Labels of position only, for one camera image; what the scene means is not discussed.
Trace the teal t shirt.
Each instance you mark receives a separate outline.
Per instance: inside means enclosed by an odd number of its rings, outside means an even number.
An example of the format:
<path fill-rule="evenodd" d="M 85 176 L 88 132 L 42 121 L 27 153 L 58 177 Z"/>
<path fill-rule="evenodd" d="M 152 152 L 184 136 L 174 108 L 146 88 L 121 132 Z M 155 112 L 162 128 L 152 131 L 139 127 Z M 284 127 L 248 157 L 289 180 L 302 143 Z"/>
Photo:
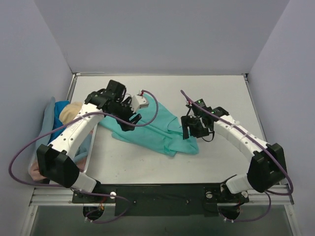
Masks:
<path fill-rule="evenodd" d="M 184 140 L 178 118 L 161 103 L 158 103 L 158 114 L 154 121 L 146 126 L 136 127 L 133 131 L 123 131 L 117 120 L 112 117 L 105 117 L 99 124 L 110 130 L 112 138 L 116 140 L 139 145 L 170 157 L 177 153 L 199 154 L 196 138 Z"/>

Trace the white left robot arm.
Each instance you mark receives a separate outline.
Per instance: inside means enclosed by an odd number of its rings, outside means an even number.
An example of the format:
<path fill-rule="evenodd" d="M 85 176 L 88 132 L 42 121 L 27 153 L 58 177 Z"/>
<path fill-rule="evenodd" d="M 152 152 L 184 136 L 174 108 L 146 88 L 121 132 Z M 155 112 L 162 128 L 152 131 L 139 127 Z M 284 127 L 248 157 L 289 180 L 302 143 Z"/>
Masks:
<path fill-rule="evenodd" d="M 75 119 L 48 145 L 40 145 L 36 151 L 39 172 L 47 179 L 65 188 L 84 191 L 91 203 L 101 198 L 97 180 L 80 172 L 74 163 L 75 154 L 93 128 L 107 115 L 119 118 L 123 131 L 131 131 L 141 119 L 137 111 L 149 105 L 142 93 L 125 97 L 126 87 L 110 80 L 107 88 L 93 91 L 85 99 Z"/>

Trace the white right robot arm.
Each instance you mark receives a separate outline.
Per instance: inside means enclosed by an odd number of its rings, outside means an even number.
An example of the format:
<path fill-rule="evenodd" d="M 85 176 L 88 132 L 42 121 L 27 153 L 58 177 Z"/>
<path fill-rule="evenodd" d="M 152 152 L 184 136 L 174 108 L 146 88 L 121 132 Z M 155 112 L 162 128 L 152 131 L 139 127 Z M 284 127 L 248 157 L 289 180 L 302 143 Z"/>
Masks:
<path fill-rule="evenodd" d="M 219 134 L 249 161 L 245 174 L 229 177 L 220 188 L 220 197 L 233 200 L 238 193 L 255 190 L 263 193 L 286 178 L 284 150 L 269 144 L 246 130 L 222 107 L 207 107 L 203 99 L 186 102 L 188 112 L 181 117 L 183 139 Z"/>

